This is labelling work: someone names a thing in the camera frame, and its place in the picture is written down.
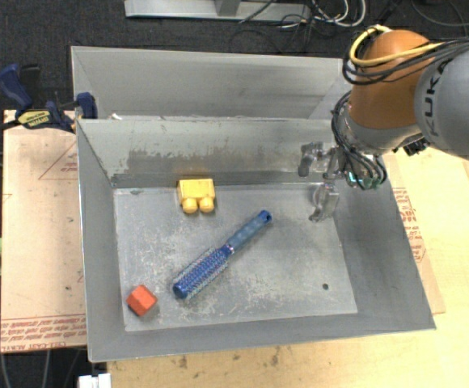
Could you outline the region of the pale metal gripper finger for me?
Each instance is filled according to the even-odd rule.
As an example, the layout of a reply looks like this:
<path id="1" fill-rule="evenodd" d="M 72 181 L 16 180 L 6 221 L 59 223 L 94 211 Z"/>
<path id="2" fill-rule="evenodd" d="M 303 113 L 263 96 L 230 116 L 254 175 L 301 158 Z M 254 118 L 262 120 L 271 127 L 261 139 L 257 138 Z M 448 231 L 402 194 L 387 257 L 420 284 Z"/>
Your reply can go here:
<path id="1" fill-rule="evenodd" d="M 327 156 L 322 142 L 311 142 L 301 146 L 301 159 L 298 164 L 298 176 L 307 177 L 314 162 L 320 162 Z"/>
<path id="2" fill-rule="evenodd" d="M 313 194 L 314 212 L 309 216 L 313 222 L 321 222 L 332 217 L 340 198 L 339 190 L 331 182 L 321 183 Z"/>

